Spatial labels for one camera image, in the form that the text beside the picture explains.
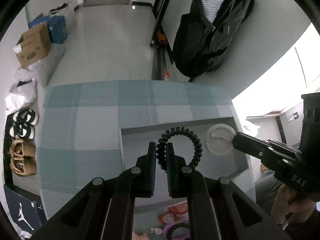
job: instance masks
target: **person's arm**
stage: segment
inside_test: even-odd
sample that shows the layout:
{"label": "person's arm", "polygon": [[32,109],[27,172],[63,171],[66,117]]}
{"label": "person's arm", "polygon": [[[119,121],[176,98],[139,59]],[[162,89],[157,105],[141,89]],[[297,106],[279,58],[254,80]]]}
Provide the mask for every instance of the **person's arm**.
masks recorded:
{"label": "person's arm", "polygon": [[292,213],[285,230],[292,239],[320,239],[320,214],[316,210],[316,203],[307,197],[292,202],[294,197],[295,192],[283,184],[273,203],[271,218],[277,224],[282,224],[286,216]]}

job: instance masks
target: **plaid tablecloth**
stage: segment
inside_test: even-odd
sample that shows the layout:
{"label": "plaid tablecloth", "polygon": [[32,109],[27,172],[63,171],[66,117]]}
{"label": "plaid tablecloth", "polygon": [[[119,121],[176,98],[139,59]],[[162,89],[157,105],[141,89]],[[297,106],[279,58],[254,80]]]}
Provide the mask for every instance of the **plaid tablecloth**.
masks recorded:
{"label": "plaid tablecloth", "polygon": [[[48,218],[93,178],[111,179],[123,171],[119,128],[235,115],[220,87],[151,80],[53,87],[42,112],[36,161]],[[255,200],[248,163],[234,182]]]}

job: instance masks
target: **jordan logo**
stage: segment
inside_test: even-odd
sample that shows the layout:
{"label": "jordan logo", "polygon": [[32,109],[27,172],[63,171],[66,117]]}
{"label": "jordan logo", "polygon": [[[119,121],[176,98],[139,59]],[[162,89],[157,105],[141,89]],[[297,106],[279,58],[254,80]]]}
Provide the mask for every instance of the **jordan logo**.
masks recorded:
{"label": "jordan logo", "polygon": [[31,225],[25,220],[25,218],[24,218],[24,215],[23,215],[23,213],[22,213],[22,205],[21,205],[21,203],[20,203],[20,208],[19,208],[19,219],[18,219],[18,221],[25,221],[26,223],[27,223],[27,225],[32,229],[32,230],[34,230],[32,227],[31,227]]}

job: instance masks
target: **white plastic bag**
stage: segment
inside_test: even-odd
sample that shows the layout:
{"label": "white plastic bag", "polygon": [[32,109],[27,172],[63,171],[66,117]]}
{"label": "white plastic bag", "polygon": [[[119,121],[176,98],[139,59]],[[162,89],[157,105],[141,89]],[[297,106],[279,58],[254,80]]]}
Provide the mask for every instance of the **white plastic bag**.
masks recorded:
{"label": "white plastic bag", "polygon": [[18,68],[14,76],[15,80],[25,82],[34,78],[38,84],[42,86],[46,85],[65,52],[66,48],[63,44],[53,43],[47,57],[37,60],[26,67],[21,66]]}
{"label": "white plastic bag", "polygon": [[21,231],[20,232],[20,237],[23,237],[24,239],[29,239],[30,237],[32,236],[32,234],[30,234],[29,232],[27,231]]}
{"label": "white plastic bag", "polygon": [[50,17],[56,16],[56,15],[64,16],[65,20],[66,20],[67,33],[70,33],[71,28],[75,24],[75,21],[76,21],[76,14],[75,14],[74,5],[71,2],[67,2],[67,4],[68,4],[67,7],[60,9],[60,10],[49,12],[49,15],[50,15]]}
{"label": "white plastic bag", "polygon": [[12,85],[9,90],[9,95],[5,98],[6,110],[5,114],[9,115],[16,111],[33,104],[37,98],[36,81],[17,87],[18,83]]}

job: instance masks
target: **black and white sneaker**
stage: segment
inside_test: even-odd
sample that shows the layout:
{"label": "black and white sneaker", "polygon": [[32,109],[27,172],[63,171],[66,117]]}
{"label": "black and white sneaker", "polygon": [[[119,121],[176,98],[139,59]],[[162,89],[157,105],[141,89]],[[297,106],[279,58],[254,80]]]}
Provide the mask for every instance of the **black and white sneaker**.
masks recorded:
{"label": "black and white sneaker", "polygon": [[9,133],[13,140],[33,140],[33,138],[35,137],[35,129],[25,122],[14,123],[13,126],[10,128]]}
{"label": "black and white sneaker", "polygon": [[36,114],[31,108],[25,108],[13,115],[13,121],[19,123],[27,123],[29,125],[35,126],[39,120],[39,115]]}

